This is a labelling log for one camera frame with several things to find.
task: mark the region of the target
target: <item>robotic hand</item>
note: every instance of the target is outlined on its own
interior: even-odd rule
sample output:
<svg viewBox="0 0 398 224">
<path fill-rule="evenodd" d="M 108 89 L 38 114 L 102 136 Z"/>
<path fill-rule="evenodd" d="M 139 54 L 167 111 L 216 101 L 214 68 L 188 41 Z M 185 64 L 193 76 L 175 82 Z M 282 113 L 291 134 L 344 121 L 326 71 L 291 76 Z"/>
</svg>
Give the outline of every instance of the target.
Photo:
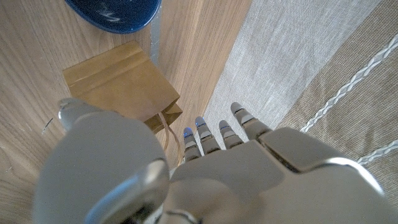
<svg viewBox="0 0 398 224">
<path fill-rule="evenodd" d="M 226 121 L 221 150 L 196 119 L 201 156 L 184 130 L 185 162 L 171 179 L 160 144 L 140 121 L 80 100 L 61 102 L 67 135 L 37 183 L 35 223 L 396 223 L 373 176 L 299 131 L 275 131 L 241 105 L 231 110 L 243 142 Z"/>
</svg>

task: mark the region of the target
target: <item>wooden table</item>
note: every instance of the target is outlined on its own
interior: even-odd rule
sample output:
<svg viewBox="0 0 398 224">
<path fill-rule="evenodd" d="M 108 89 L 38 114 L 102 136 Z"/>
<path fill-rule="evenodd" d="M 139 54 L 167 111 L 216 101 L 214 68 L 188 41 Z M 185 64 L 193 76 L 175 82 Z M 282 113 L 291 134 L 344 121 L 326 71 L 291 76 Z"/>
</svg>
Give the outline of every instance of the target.
<svg viewBox="0 0 398 224">
<path fill-rule="evenodd" d="M 178 135 L 203 115 L 250 4 L 163 1 L 159 68 L 181 94 Z M 65 134 L 57 119 L 57 101 L 70 96 L 62 70 L 130 40 L 149 54 L 150 25 L 110 34 L 63 1 L 40 0 L 1 1 L 0 19 L 0 223 L 31 223 L 35 182 Z M 175 144 L 167 157 L 174 166 Z"/>
</svg>

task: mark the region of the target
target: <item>brown paper bag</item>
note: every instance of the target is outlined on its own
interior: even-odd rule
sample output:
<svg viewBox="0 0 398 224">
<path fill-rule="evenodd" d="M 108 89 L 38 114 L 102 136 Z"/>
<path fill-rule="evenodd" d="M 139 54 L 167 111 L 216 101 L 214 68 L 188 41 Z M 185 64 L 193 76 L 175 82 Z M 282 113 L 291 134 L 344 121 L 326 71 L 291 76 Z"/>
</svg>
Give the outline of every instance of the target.
<svg viewBox="0 0 398 224">
<path fill-rule="evenodd" d="M 157 133 L 182 113 L 180 95 L 135 41 L 65 69 L 72 97 L 104 110 L 139 119 Z"/>
</svg>

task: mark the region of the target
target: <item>robot finger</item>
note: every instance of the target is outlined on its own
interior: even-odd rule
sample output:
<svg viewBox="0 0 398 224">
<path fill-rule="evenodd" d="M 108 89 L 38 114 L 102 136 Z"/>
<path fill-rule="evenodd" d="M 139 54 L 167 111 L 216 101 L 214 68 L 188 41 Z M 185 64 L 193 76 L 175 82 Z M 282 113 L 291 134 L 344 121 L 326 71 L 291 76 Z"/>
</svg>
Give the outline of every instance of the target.
<svg viewBox="0 0 398 224">
<path fill-rule="evenodd" d="M 202 117 L 197 117 L 195 119 L 195 124 L 197 126 L 200 143 L 205 155 L 215 152 L 217 150 L 221 150 L 216 139 L 207 127 L 205 120 Z"/>
<path fill-rule="evenodd" d="M 198 144 L 193 136 L 192 129 L 184 129 L 184 145 L 185 145 L 185 161 L 191 161 L 192 159 L 199 158 L 200 151 Z"/>
<path fill-rule="evenodd" d="M 224 140 L 225 147 L 227 149 L 231 149 L 232 147 L 235 147 L 243 143 L 242 139 L 235 134 L 235 132 L 232 130 L 232 128 L 225 120 L 220 121 L 219 127 L 221 135 Z"/>
<path fill-rule="evenodd" d="M 257 139 L 260 135 L 272 131 L 268 126 L 246 111 L 239 103 L 232 103 L 231 111 L 250 140 Z"/>
</svg>

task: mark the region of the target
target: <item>white stitching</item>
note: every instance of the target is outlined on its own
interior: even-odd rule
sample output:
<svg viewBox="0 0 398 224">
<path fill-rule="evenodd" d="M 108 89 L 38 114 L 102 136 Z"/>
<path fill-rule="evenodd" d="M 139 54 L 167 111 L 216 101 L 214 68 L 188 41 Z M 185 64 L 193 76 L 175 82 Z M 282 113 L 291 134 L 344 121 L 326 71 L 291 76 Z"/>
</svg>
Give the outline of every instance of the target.
<svg viewBox="0 0 398 224">
<path fill-rule="evenodd" d="M 394 149 L 398 149 L 398 139 L 395 141 L 392 141 L 390 144 L 388 144 L 386 146 L 376 149 L 375 151 L 373 151 L 372 153 L 370 153 L 366 156 L 359 158 L 357 163 L 359 163 L 361 165 L 365 165 L 368 162 L 371 162 L 373 159 L 380 157 L 380 156 L 384 156 Z"/>
<path fill-rule="evenodd" d="M 324 107 L 315 114 L 314 117 L 308 120 L 307 124 L 301 129 L 301 132 L 306 133 L 320 118 L 322 118 L 326 112 L 332 108 L 339 99 L 345 96 L 347 92 L 352 90 L 354 86 L 359 83 L 369 72 L 376 67 L 383 59 L 385 59 L 396 47 L 398 47 L 398 34 L 389 42 L 389 44 L 379 51 L 368 63 L 367 66 L 359 70 L 349 81 L 349 83 L 343 85 L 336 93 L 336 95 L 330 98 Z"/>
</svg>

